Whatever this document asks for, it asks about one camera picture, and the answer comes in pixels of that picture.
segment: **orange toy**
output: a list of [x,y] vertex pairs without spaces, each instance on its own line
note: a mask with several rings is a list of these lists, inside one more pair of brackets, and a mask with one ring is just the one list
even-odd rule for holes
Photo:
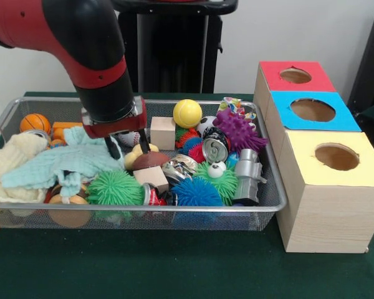
[[28,114],[25,116],[21,124],[19,125],[19,131],[27,131],[27,130],[42,130],[45,131],[47,134],[51,134],[51,126],[50,122],[46,117],[41,114]]
[[61,139],[54,139],[50,143],[50,148],[58,148],[59,146],[65,146],[67,145],[64,140]]
[[83,124],[82,123],[66,123],[66,122],[56,121],[52,125],[53,139],[60,139],[62,141],[65,141],[64,129],[70,129],[74,126],[83,126]]
[[187,140],[192,139],[194,137],[199,137],[197,131],[193,128],[188,129],[188,132],[185,133],[179,140],[179,142],[176,142],[176,147],[177,148],[182,148],[184,147],[185,143]]

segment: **cream knit cloth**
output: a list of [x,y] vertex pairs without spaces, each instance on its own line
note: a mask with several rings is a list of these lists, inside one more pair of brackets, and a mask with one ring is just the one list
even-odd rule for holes
[[[0,178],[47,148],[47,140],[35,134],[21,133],[13,135],[0,149]],[[38,203],[43,202],[45,189],[27,190],[24,188],[3,188],[0,182],[0,202]]]

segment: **stacked boxes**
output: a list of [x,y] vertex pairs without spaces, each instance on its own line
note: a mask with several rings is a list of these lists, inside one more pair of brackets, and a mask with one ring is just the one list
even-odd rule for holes
[[317,62],[261,62],[254,102],[288,196],[288,252],[363,253],[374,233],[374,149]]

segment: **black stand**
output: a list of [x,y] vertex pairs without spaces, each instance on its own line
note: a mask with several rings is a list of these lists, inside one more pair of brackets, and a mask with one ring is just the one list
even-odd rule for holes
[[221,14],[237,0],[113,0],[135,92],[213,93]]

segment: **metal wire basket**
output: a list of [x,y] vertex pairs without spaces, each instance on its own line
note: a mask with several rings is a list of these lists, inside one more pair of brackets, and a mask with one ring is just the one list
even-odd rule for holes
[[[148,128],[152,116],[172,116],[177,101],[146,100]],[[199,102],[203,115],[215,115],[219,102]],[[257,113],[257,130],[267,138],[260,111],[244,102],[247,112]],[[77,98],[23,97],[11,102],[0,116],[0,147],[19,133],[21,120],[30,113],[40,113],[54,121],[80,121],[82,108]],[[174,156],[176,151],[165,151]],[[257,207],[179,207],[179,206],[99,206],[0,204],[0,227],[78,228],[78,229],[180,229],[180,230],[262,230],[287,200],[276,159],[270,145],[259,155],[262,176]],[[77,219],[88,219],[78,225]]]

